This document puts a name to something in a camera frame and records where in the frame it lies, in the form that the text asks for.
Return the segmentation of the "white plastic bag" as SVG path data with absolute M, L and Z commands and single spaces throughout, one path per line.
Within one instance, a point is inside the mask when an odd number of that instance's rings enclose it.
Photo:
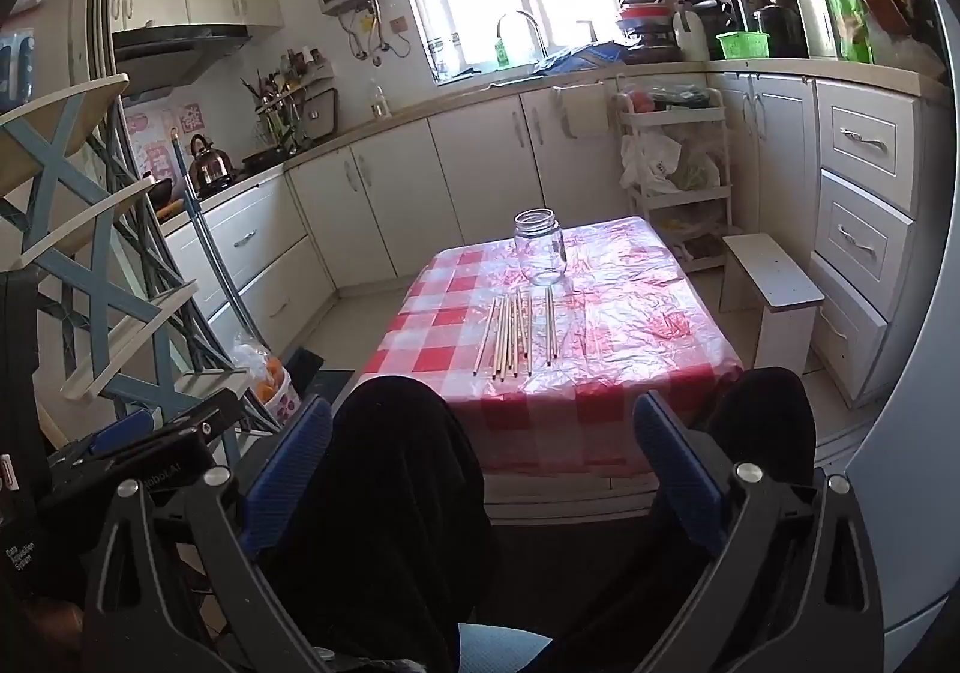
M 675 193 L 677 185 L 670 177 L 677 172 L 682 145 L 660 131 L 641 131 L 640 135 L 624 136 L 623 172 L 620 185 L 625 190 L 641 189 L 649 195 Z

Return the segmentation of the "blue white folding chair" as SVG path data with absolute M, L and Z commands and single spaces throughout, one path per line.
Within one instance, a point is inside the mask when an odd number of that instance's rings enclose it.
M 127 74 L 53 91 L 2 117 L 2 216 L 20 235 L 3 270 L 39 278 L 39 309 L 60 327 L 50 373 L 57 413 L 163 423 L 218 391 L 259 419 L 251 375 L 205 335 L 194 297 L 149 232 L 153 177 L 117 151 Z

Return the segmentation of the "blue bag on counter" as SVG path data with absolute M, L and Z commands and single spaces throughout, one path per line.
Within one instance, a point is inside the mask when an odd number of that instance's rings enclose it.
M 626 47 L 609 40 L 608 42 L 590 42 L 587 46 L 568 47 L 545 57 L 535 65 L 535 76 L 556 76 L 557 74 L 576 73 L 576 71 L 603 70 L 622 63 Z

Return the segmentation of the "bag of oranges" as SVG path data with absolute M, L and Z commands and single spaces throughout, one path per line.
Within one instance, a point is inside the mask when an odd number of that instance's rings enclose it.
M 301 406 L 301 397 L 280 359 L 247 333 L 236 336 L 229 356 L 251 377 L 254 395 L 268 413 L 280 424 L 288 423 Z

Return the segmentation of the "clear glass jar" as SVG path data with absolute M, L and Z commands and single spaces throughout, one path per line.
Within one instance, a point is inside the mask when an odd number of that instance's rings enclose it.
M 550 208 L 529 208 L 514 216 L 514 248 L 524 276 L 539 288 L 566 273 L 565 237 Z

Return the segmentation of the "white rolling storage cart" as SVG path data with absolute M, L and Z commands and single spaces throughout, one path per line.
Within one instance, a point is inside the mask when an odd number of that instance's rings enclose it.
M 690 273 L 724 263 L 732 234 L 731 156 L 726 106 L 713 88 L 620 88 L 622 189 L 631 211 L 651 226 Z

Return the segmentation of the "red checkered tablecloth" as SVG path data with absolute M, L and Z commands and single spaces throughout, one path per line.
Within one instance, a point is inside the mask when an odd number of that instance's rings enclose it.
M 630 478 L 649 390 L 693 424 L 743 367 L 654 229 L 622 218 L 568 229 L 565 276 L 534 289 L 509 239 L 436 253 L 363 370 L 443 397 L 483 471 Z

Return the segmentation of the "blue handled mop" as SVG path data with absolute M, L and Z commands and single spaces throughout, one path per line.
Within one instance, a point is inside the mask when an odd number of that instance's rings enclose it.
M 185 213 L 189 216 L 190 224 L 194 226 L 195 234 L 197 234 L 197 239 L 199 239 L 199 244 L 202 247 L 203 253 L 205 253 L 206 260 L 210 263 L 213 274 L 215 274 L 215 278 L 217 278 L 218 285 L 220 285 L 221 291 L 223 291 L 224 297 L 226 297 L 226 302 L 228 302 L 229 307 L 235 311 L 242 328 L 244 328 L 245 331 L 249 331 L 254 338 L 260 340 L 262 333 L 260 333 L 260 330 L 257 328 L 256 322 L 252 319 L 249 310 L 245 307 L 244 301 L 239 294 L 239 289 L 236 288 L 235 281 L 231 278 L 231 274 L 229 274 L 228 268 L 226 268 L 223 262 L 223 257 L 221 257 L 221 253 L 218 250 L 217 242 L 213 239 L 212 232 L 210 232 L 210 228 L 208 224 L 206 224 L 199 197 L 197 196 L 197 190 L 195 190 L 194 184 L 192 184 L 192 180 L 190 180 L 187 164 L 185 164 L 178 130 L 171 128 L 171 130 L 169 130 L 169 138 L 171 138 L 174 159 L 176 159 L 179 172 L 182 174 L 182 179 L 184 179 Z

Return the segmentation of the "green snack bag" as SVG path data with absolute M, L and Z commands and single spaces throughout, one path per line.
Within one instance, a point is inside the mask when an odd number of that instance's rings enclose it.
M 835 26 L 835 39 L 841 60 L 872 63 L 871 39 L 862 0 L 827 0 Z

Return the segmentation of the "kitchen faucet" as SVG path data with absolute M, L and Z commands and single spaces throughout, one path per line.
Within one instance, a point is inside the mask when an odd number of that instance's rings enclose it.
M 524 10 L 508 11 L 496 21 L 494 42 L 500 34 L 505 39 L 510 67 L 534 65 L 547 57 L 547 44 L 537 19 Z

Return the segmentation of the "white electric kettle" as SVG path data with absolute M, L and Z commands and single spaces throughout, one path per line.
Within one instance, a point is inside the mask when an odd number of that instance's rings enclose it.
M 685 62 L 708 62 L 708 37 L 701 18 L 685 5 L 679 5 L 672 19 L 674 37 Z

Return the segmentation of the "copper kettle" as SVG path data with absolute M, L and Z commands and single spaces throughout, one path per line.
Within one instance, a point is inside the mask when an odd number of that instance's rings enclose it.
M 226 189 L 235 180 L 235 169 L 226 152 L 212 145 L 205 135 L 197 133 L 189 143 L 192 163 L 189 177 L 197 192 L 202 196 L 217 190 Z

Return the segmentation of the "small white stool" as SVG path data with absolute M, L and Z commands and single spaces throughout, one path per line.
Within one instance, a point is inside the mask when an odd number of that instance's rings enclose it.
M 726 235 L 722 242 L 726 262 L 719 310 L 761 310 L 752 366 L 804 374 L 823 292 L 771 235 Z

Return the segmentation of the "black range hood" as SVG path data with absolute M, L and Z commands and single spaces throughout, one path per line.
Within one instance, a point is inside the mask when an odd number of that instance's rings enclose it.
M 244 24 L 185 24 L 114 32 L 117 71 L 128 76 L 130 102 L 155 101 L 189 86 L 251 40 Z

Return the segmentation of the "stacked pots and bowls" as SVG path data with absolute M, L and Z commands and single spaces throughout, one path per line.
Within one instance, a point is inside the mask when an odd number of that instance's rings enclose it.
M 625 39 L 622 60 L 626 65 L 682 60 L 670 0 L 619 0 L 617 24 Z

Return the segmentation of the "white thermos jug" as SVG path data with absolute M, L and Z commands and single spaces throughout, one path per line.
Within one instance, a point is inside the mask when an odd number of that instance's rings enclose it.
M 796 5 L 809 57 L 838 60 L 835 26 L 827 0 L 796 0 Z

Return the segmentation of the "green plastic basket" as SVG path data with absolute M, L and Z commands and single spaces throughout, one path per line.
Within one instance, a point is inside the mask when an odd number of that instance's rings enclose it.
M 716 35 L 724 60 L 770 57 L 770 36 L 760 31 L 727 31 Z

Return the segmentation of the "black wok on stove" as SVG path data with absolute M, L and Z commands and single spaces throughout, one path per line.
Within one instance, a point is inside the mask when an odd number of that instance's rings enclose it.
M 151 203 L 153 210 L 160 211 L 171 203 L 172 189 L 174 189 L 174 180 L 172 180 L 171 177 L 156 180 L 155 184 L 149 187 L 146 196 L 148 196 L 149 203 Z

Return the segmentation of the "utensil rack with knives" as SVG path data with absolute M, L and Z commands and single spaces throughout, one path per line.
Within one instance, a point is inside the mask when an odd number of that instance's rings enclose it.
M 316 47 L 288 49 L 280 69 L 241 81 L 251 94 L 263 135 L 288 154 L 331 140 L 338 130 L 334 68 Z

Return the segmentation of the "green dish soap bottle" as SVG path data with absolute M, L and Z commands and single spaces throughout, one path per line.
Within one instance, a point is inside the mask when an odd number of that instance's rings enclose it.
M 509 62 L 509 55 L 506 52 L 505 39 L 503 36 L 498 34 L 496 36 L 496 42 L 494 42 L 494 51 L 496 52 L 496 63 L 498 63 L 498 68 L 508 68 L 511 65 Z

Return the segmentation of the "white hanging cutting board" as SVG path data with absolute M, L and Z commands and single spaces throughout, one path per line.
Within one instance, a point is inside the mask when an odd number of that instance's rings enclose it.
M 555 88 L 562 124 L 574 140 L 596 138 L 608 132 L 607 96 L 602 83 Z

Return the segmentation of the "clear plastic bottle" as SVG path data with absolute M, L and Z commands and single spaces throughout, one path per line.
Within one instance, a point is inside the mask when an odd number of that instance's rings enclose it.
M 381 86 L 379 86 L 379 83 L 377 83 L 375 79 L 370 83 L 370 104 L 371 113 L 377 120 L 391 117 L 391 107 L 389 107 L 389 102 L 387 102 L 386 93 L 382 91 Z

